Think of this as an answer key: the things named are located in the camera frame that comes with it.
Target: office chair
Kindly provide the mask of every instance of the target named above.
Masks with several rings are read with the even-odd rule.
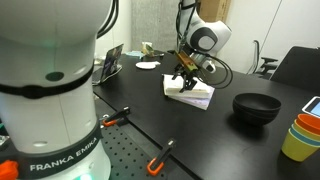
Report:
[[[257,70],[259,60],[260,60],[260,43],[258,40],[253,41],[256,44],[256,56],[253,61],[252,66],[250,67],[249,71],[247,74],[249,74],[250,71],[252,71],[252,75],[257,76],[259,78],[263,79],[270,79],[272,75],[272,70],[277,69],[278,65],[272,64],[273,62],[277,62],[277,59],[272,59],[272,58],[267,58],[267,57],[261,57],[262,60],[264,60],[263,64],[260,66],[260,68]]]
[[[292,47],[270,80],[320,95],[320,50]]]

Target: franka emika robot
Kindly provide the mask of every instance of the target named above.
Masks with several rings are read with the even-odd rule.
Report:
[[[189,60],[213,73],[204,54],[214,56],[231,31],[202,21],[194,0],[180,3],[177,54],[187,43],[197,50]],[[110,0],[0,2],[0,117],[19,152],[19,179],[109,178],[90,77],[110,6]]]

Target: blue cup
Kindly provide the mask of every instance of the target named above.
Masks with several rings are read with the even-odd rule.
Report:
[[[302,134],[300,134],[295,128],[293,125],[291,125],[291,128],[290,128],[290,132],[292,133],[292,135],[294,137],[296,137],[297,139],[299,139],[300,141],[302,142],[305,142],[307,144],[310,144],[312,146],[320,146],[320,141],[315,141],[313,139],[310,139]]]

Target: black tabletop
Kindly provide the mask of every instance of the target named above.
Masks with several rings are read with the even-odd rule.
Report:
[[[129,106],[130,121],[156,143],[164,144],[171,137],[177,139],[173,156],[199,178],[320,179],[319,152],[303,163],[281,153],[288,128],[316,94],[235,72],[231,85],[216,89],[204,111],[164,96],[161,74],[172,74],[178,61],[170,54],[155,60],[161,65],[141,70],[135,66],[139,59],[122,55],[122,71],[94,87],[94,92],[115,109]],[[220,71],[213,79],[222,78]],[[237,94],[246,92],[280,100],[282,108],[277,118],[264,127],[237,120],[232,101]]]

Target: paper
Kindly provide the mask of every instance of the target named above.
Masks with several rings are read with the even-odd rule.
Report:
[[[192,90],[185,90],[183,93],[179,91],[183,87],[183,78],[177,76],[176,79],[172,80],[173,75],[164,75],[163,79],[163,88],[164,94],[167,96],[178,96],[178,97],[194,97],[194,98],[209,98],[210,89],[209,86],[202,83],[198,79],[194,78],[197,81],[197,84]]]
[[[210,90],[210,95],[208,98],[188,98],[188,97],[178,97],[178,96],[169,96],[169,97],[177,101],[181,101],[183,103],[198,107],[200,109],[207,110],[211,102],[214,88],[209,86],[209,90]]]

